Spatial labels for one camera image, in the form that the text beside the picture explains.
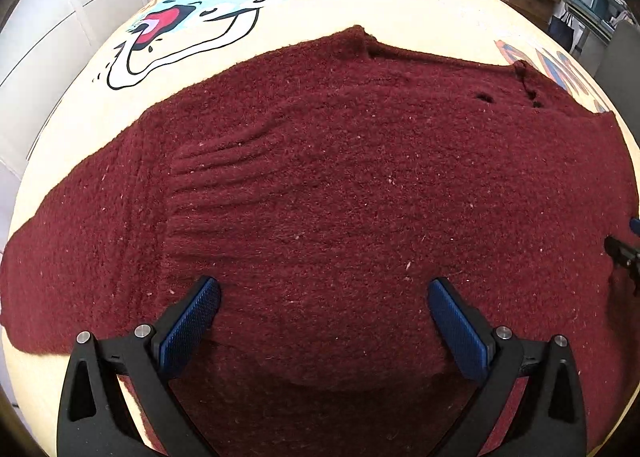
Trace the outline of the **dark red knitted sweater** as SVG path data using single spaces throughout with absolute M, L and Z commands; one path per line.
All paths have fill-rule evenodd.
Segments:
M 630 281 L 603 249 L 639 196 L 614 114 L 527 64 L 353 27 L 150 107 L 10 238 L 1 319 L 43 445 L 68 355 L 203 274 L 222 307 L 172 388 L 226 456 L 422 456 L 472 393 L 427 311 L 445 276 L 518 336 L 570 339 L 590 445 L 639 377 Z

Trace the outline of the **dark bag by dresser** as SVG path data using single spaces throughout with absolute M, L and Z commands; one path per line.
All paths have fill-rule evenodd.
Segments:
M 573 47 L 574 29 L 562 18 L 552 16 L 547 34 L 565 51 L 570 52 Z

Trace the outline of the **yellow dinosaur print bedsheet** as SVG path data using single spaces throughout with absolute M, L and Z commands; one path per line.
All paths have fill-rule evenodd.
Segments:
M 639 148 L 612 99 L 570 54 L 499 0 L 151 0 L 105 40 L 56 105 L 26 167 L 8 243 L 35 214 L 43 198 L 78 162 L 115 139 L 145 110 L 193 84 L 258 56 L 323 39 L 353 27 L 362 29 L 379 43 L 409 52 L 485 66 L 524 63 L 554 82 L 585 110 L 614 114 L 631 154 L 639 196 Z M 202 276 L 212 275 L 200 275 L 169 305 L 180 301 Z M 186 367 L 221 310 L 222 287 L 219 281 L 218 284 L 221 289 L 219 311 Z M 160 315 L 140 321 L 129 333 L 140 324 L 155 323 Z M 1 326 L 16 396 L 10 372 L 10 343 L 2 320 Z M 106 340 L 128 333 L 111 338 L 93 335 L 96 339 Z M 178 396 L 172 386 L 186 367 L 169 381 L 176 399 Z M 479 456 L 491 456 L 489 453 L 501 444 L 518 409 L 526 382 L 525 378 L 516 381 Z M 142 441 L 158 451 L 157 456 L 167 456 L 142 413 L 129 378 L 120 376 L 118 384 Z M 47 456 L 58 455 L 58 415 L 54 424 L 54 443 L 46 446 L 36 437 L 18 399 L 17 404 L 36 448 Z M 637 455 L 638 409 L 639 377 L 620 417 L 603 441 L 590 445 L 587 435 L 585 456 Z M 212 445 L 216 455 L 225 456 L 213 447 L 194 419 L 186 414 Z

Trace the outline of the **white wardrobe doors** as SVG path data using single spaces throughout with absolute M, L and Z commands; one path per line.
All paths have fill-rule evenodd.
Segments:
M 38 136 L 107 38 L 150 0 L 20 0 L 1 31 L 1 234 Z

